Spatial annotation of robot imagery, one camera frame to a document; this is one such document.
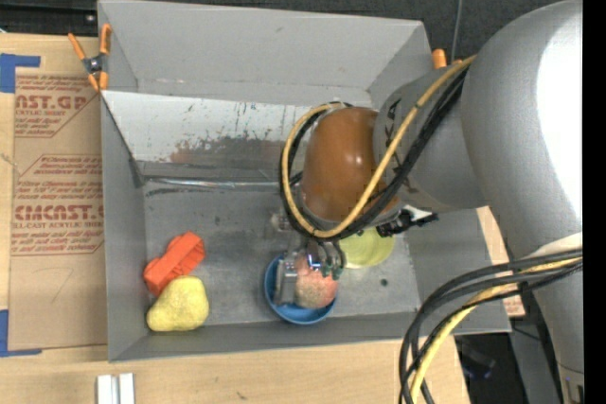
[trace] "small blue bowl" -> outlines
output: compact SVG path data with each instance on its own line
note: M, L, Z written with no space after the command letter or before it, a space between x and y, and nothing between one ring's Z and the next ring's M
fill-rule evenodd
M274 290L276 288L276 270L277 263L282 259L282 255L276 257L265 271L263 287L265 289L265 298L272 310L283 320L296 325L313 325L321 322L330 315L334 308L336 298L330 305L323 308L303 308L299 305L288 303L286 305L276 305L274 303Z

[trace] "orange toy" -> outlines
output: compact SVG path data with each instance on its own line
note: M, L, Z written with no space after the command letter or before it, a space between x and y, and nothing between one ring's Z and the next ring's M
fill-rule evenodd
M173 239L162 257L152 259L145 267L143 279L155 295L177 276L189 274L206 256L202 238L187 231Z

